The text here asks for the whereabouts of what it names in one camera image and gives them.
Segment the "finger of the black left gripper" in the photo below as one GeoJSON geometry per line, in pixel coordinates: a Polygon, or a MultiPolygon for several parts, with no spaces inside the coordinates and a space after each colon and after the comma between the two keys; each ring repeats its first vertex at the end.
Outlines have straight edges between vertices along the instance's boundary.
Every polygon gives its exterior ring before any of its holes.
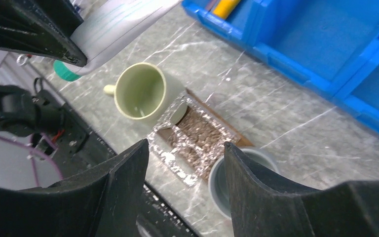
{"type": "Polygon", "coordinates": [[[0,0],[0,50],[83,67],[87,57],[71,39],[81,23],[69,0],[0,0]]]}

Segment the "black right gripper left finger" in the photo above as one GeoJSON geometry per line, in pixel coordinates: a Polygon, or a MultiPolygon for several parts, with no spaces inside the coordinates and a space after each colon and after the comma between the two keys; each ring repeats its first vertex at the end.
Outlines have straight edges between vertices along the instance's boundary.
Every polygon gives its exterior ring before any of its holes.
{"type": "Polygon", "coordinates": [[[0,188],[0,237],[135,237],[149,143],[49,187],[0,188]]]}

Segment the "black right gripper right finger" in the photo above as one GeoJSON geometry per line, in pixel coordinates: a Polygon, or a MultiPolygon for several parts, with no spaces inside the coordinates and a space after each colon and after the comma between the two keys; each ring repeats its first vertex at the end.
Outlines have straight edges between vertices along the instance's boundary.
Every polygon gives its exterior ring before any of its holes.
{"type": "Polygon", "coordinates": [[[225,142],[236,237],[379,237],[379,181],[325,190],[285,178],[225,142]]]}

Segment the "white toothpaste tube green cap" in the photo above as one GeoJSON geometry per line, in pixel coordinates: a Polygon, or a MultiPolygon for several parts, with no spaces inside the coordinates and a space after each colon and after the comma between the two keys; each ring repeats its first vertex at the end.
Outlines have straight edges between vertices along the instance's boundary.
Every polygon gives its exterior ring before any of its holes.
{"type": "Polygon", "coordinates": [[[75,81],[101,67],[178,4],[177,0],[109,0],[90,14],[70,39],[87,58],[85,66],[55,61],[55,73],[75,81]]]}

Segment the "clear glass toothbrush holder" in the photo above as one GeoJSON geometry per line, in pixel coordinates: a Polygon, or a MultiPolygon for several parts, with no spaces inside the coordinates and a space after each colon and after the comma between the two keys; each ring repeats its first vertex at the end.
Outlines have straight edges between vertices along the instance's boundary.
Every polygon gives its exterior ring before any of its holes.
{"type": "Polygon", "coordinates": [[[213,164],[224,153],[224,142],[244,137],[187,90],[168,107],[147,135],[150,151],[185,185],[207,180],[213,164]]]}

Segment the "grey ceramic mug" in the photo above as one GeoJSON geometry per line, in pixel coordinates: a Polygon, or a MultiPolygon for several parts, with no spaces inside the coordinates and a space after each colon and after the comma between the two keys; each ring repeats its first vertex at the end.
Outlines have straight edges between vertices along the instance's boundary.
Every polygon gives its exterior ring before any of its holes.
{"type": "MultiPolygon", "coordinates": [[[[280,174],[279,168],[273,156],[267,151],[258,147],[240,147],[250,159],[280,174]]],[[[221,156],[212,166],[208,188],[211,199],[219,212],[228,219],[231,219],[229,191],[225,174],[225,157],[221,156]]]]}

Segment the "light green ceramic mug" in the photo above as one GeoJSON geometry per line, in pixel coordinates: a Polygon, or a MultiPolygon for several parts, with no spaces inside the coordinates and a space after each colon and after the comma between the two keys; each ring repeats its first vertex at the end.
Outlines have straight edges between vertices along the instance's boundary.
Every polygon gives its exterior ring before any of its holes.
{"type": "Polygon", "coordinates": [[[158,66],[141,62],[125,69],[117,82],[104,86],[103,91],[114,98],[124,117],[153,127],[187,90],[180,80],[158,66]]]}

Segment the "brown oval wooden tray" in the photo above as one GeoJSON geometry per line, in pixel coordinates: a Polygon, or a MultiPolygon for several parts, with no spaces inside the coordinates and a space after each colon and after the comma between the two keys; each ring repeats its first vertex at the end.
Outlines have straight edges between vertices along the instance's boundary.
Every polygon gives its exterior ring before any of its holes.
{"type": "Polygon", "coordinates": [[[253,146],[194,92],[186,90],[161,116],[150,137],[159,137],[176,149],[190,147],[197,152],[221,149],[224,142],[232,142],[239,147],[253,146]]]}

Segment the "yellow orange tube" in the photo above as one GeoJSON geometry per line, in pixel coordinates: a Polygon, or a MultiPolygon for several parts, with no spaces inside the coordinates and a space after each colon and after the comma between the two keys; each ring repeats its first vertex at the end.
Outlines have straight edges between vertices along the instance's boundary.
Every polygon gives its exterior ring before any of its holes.
{"type": "Polygon", "coordinates": [[[212,14],[221,19],[227,19],[240,2],[241,0],[220,0],[212,14]]]}

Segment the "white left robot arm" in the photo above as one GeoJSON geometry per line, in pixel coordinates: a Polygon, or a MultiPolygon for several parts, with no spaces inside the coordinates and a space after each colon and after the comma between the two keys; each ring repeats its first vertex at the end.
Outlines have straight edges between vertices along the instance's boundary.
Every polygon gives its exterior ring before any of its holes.
{"type": "MultiPolygon", "coordinates": [[[[0,0],[0,50],[84,66],[88,59],[71,39],[82,22],[68,0],[0,0]]],[[[65,119],[61,109],[35,101],[28,90],[0,85],[0,131],[54,133],[65,119]]]]}

